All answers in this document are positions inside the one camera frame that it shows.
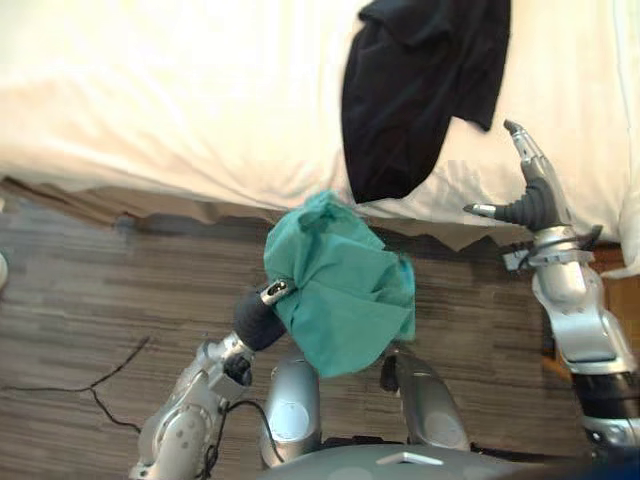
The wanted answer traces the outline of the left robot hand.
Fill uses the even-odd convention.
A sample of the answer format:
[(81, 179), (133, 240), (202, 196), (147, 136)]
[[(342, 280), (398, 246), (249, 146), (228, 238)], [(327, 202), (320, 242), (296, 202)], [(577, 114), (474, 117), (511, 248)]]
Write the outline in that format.
[(294, 289), (291, 280), (277, 279), (243, 295), (234, 311), (233, 331), (251, 351), (265, 350), (284, 335), (286, 328), (274, 306)]

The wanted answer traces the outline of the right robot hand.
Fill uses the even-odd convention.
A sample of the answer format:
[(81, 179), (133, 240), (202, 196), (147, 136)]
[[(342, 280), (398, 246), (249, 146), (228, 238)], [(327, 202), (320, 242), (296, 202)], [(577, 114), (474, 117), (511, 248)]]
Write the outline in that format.
[(572, 214), (551, 161), (522, 125), (505, 120), (503, 126), (509, 132), (520, 157), (520, 167), (526, 183), (524, 193), (509, 204), (473, 203), (464, 206), (463, 211), (523, 226), (532, 233), (571, 226)]

